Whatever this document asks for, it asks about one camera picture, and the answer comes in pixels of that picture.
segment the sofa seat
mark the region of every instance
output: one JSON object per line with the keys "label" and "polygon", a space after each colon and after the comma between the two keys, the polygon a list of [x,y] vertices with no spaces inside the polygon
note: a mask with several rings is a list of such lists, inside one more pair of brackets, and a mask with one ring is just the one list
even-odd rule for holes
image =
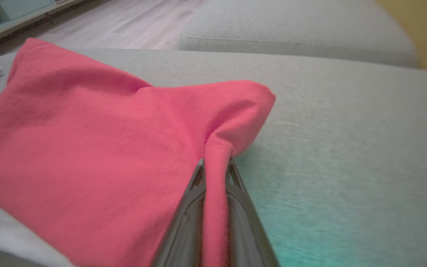
{"label": "sofa seat", "polygon": [[[302,56],[75,51],[154,86],[249,79],[277,95],[236,162],[281,266],[427,266],[427,71]],[[13,59],[0,56],[6,73]],[[0,250],[70,266],[1,210]]]}

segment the gray sofa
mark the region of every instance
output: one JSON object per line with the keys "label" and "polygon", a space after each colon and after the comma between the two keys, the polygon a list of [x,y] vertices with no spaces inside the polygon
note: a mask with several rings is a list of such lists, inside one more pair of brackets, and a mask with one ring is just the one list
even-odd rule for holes
{"label": "gray sofa", "polygon": [[178,47],[417,66],[412,42],[375,0],[209,0]]}
{"label": "gray sofa", "polygon": [[[427,266],[427,71],[265,54],[76,52],[155,86],[250,79],[278,96],[237,164],[283,267]],[[0,66],[8,71],[13,58],[0,56]],[[2,216],[0,241],[37,239]],[[21,247],[4,250],[67,262],[47,245]]]}

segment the wooden floor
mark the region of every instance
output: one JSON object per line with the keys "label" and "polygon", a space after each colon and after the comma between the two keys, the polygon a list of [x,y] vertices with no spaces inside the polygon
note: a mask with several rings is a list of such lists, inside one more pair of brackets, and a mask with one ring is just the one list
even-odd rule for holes
{"label": "wooden floor", "polygon": [[29,37],[68,49],[176,49],[181,30],[208,0],[87,0],[0,41],[0,55]]}

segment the pink cloth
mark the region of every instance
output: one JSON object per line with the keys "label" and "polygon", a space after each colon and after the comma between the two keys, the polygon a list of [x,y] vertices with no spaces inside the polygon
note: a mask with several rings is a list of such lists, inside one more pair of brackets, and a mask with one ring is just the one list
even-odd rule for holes
{"label": "pink cloth", "polygon": [[0,95],[0,207],[78,266],[148,266],[204,157],[204,262],[224,266],[227,163],[274,101],[251,81],[153,87],[28,39]]}

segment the gray cabinet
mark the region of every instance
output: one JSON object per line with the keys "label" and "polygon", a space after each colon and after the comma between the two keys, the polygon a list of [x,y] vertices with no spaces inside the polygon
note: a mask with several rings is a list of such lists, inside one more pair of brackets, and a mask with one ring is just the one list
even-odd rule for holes
{"label": "gray cabinet", "polygon": [[52,5],[52,0],[2,0],[1,4],[13,20],[19,19],[43,7]]}
{"label": "gray cabinet", "polygon": [[84,0],[0,0],[0,38]]}

